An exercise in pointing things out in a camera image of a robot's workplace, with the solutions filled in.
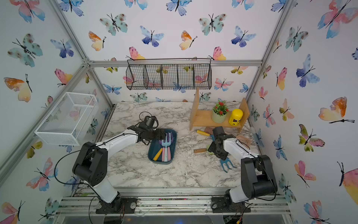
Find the teal claw rake yellow handle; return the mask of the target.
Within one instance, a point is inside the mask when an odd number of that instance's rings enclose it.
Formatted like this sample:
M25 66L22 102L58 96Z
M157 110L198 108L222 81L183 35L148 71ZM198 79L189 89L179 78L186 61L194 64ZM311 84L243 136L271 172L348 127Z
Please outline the teal claw rake yellow handle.
M225 160L220 159L220 164L225 173L228 173L229 170L237 168L236 166L233 165L229 157L227 157Z

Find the teal plastic storage box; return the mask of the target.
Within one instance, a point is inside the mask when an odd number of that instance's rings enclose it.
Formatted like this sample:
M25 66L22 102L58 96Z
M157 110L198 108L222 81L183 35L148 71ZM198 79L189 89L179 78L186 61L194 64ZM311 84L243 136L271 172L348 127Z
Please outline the teal plastic storage box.
M175 155L177 133L173 129L165 129L169 146L163 146L163 140L154 140L151 142L147 157L156 164L169 165Z

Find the green fork wooden handle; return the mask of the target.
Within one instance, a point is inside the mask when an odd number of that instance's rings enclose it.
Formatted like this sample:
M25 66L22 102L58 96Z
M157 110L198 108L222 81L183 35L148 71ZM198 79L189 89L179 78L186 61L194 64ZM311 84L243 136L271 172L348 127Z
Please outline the green fork wooden handle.
M209 153L209 155L213 155L212 152L209 152L209 145L206 148L194 149L194 153Z

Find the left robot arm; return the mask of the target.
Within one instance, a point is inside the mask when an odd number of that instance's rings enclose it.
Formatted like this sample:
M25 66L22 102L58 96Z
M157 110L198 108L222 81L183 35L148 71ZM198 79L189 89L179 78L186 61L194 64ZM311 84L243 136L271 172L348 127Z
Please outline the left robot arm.
M120 193L107 178L108 161L116 153L128 146L142 142L149 145L152 141L162 140L165 131L158 128L155 116L146 116L136 125L103 142L83 144L72 172L89 184L102 202L113 204L119 201Z

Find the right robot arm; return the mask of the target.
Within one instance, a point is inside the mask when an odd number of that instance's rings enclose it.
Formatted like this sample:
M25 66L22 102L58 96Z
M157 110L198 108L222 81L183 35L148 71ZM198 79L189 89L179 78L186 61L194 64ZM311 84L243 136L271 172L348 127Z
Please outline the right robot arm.
M254 153L250 147L223 127L213 129L214 141L208 151L222 162L233 156L241 166L241 184L226 194L230 203L241 203L267 195L276 195L277 182L270 158Z

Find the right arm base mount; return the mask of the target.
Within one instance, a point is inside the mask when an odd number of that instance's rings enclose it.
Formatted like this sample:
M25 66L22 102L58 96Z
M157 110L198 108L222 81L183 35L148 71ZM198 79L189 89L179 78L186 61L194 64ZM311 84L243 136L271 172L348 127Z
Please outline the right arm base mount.
M213 213L250 213L251 209L245 202L234 203L227 196L211 197L210 207Z

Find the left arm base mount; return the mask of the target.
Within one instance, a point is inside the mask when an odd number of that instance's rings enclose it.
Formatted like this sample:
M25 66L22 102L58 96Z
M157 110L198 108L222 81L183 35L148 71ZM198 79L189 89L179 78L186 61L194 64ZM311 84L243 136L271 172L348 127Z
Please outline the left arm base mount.
M133 197L117 197L111 203L100 200L96 214L134 214L137 202L138 199Z

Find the light blue rake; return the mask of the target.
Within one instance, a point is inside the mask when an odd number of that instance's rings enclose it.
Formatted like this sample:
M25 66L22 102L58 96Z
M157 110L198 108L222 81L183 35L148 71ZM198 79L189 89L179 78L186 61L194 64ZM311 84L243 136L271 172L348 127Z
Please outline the light blue rake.
M169 136L168 136L169 133L166 133L166 137L167 137L167 140L166 142L164 143L164 146L165 146L165 162L168 162L167 161L167 147L169 145Z

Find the purple rake pink handle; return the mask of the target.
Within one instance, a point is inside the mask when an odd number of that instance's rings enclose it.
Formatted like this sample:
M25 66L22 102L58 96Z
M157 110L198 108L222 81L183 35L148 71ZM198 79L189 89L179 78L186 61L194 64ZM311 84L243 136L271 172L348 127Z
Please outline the purple rake pink handle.
M167 161L170 161L170 160L172 159L172 156L171 156L171 148L170 148L170 146L171 146L171 144L172 144L172 141L173 141L172 132L170 132L170 133L168 134L168 136L169 136L169 145L168 145L168 147L167 147Z
M166 140L167 140L167 137L165 136L164 139L160 141L161 146L163 148L162 158L161 158L162 162L165 162L165 146L164 146L164 143L166 142Z

